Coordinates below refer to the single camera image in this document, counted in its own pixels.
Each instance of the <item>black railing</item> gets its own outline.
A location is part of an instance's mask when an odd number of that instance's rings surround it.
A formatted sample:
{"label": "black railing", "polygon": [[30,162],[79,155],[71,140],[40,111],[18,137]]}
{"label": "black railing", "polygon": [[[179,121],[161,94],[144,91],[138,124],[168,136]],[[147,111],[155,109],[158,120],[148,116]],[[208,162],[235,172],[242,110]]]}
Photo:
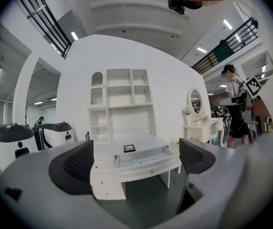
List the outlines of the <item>black railing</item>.
{"label": "black railing", "polygon": [[198,73],[203,74],[257,39],[258,35],[253,23],[254,20],[252,17],[249,18],[230,36],[224,40],[221,40],[217,47],[194,64],[192,68]]}
{"label": "black railing", "polygon": [[27,18],[65,58],[72,42],[63,32],[45,0],[20,0],[20,2],[28,13]]}

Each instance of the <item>curved white wall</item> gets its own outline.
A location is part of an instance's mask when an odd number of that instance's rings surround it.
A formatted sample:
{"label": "curved white wall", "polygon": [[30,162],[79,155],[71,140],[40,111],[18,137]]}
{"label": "curved white wall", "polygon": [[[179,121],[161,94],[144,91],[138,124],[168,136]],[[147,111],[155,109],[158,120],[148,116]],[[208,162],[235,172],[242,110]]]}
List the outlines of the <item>curved white wall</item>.
{"label": "curved white wall", "polygon": [[68,122],[78,141],[84,140],[86,132],[90,131],[88,96],[92,72],[100,69],[147,69],[157,135],[165,140],[184,137],[182,109],[187,104],[191,87],[199,89],[203,107],[210,116],[203,78],[186,64],[135,41],[92,35],[73,43],[58,86],[57,121]]}

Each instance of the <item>black shorts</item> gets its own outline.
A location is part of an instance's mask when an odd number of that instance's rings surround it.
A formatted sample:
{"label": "black shorts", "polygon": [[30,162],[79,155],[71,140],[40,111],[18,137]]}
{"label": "black shorts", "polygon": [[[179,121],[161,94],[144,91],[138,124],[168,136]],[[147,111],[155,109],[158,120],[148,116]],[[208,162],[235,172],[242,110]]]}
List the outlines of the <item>black shorts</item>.
{"label": "black shorts", "polygon": [[242,138],[243,135],[248,134],[248,125],[243,120],[231,120],[229,136],[234,138]]}

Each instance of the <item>table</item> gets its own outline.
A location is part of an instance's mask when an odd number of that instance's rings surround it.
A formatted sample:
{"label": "table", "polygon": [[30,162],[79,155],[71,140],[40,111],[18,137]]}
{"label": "table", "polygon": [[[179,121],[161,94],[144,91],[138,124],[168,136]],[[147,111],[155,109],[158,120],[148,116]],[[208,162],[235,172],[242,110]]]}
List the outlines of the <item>table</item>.
{"label": "table", "polygon": [[[136,151],[124,153],[125,145]],[[94,164],[90,183],[97,199],[126,199],[125,182],[159,175],[169,188],[170,171],[180,173],[179,153],[162,138],[147,134],[117,138],[110,143],[94,144]]]}
{"label": "table", "polygon": [[211,118],[200,125],[185,125],[184,128],[187,128],[187,139],[194,138],[204,143],[208,141],[212,143],[213,134],[216,131],[221,131],[220,146],[223,146],[224,129],[222,120],[223,118]]}

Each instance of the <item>gray floor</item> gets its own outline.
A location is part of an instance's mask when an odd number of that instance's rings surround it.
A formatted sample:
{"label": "gray floor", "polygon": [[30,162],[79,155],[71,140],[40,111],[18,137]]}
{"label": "gray floor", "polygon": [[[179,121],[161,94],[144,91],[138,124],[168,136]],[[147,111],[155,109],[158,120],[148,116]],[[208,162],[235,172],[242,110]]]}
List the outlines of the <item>gray floor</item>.
{"label": "gray floor", "polygon": [[[226,147],[229,130],[225,128],[223,144]],[[213,137],[213,144],[220,144],[220,132]],[[133,229],[146,229],[173,218],[186,184],[186,173],[170,173],[169,189],[159,176],[126,182],[126,200],[100,200],[99,204],[119,221]]]}

